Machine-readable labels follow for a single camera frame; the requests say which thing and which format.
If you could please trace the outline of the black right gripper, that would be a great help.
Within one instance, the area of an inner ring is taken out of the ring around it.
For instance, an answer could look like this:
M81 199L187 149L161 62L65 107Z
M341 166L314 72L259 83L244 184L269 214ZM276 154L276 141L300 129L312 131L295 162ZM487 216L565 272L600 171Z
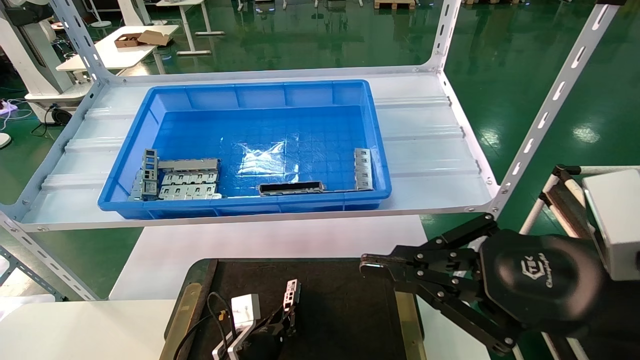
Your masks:
M482 237L487 239L478 251L469 246ZM423 244L398 244L388 255L360 258L363 276L400 281L400 292L416 294L488 350L504 356L512 353L518 332L501 328L442 285L407 280L416 275L434 281L446 273L479 270L484 307L502 316L503 323L565 337L587 331L609 283L598 252L582 239L499 230L488 213Z

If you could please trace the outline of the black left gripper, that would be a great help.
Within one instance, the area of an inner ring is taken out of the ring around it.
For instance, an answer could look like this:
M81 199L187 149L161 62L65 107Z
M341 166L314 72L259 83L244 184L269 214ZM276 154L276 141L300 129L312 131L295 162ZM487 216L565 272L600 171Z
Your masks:
M295 335L296 305L281 305L265 322L266 333L250 333L238 349L240 360L278 360L288 335Z

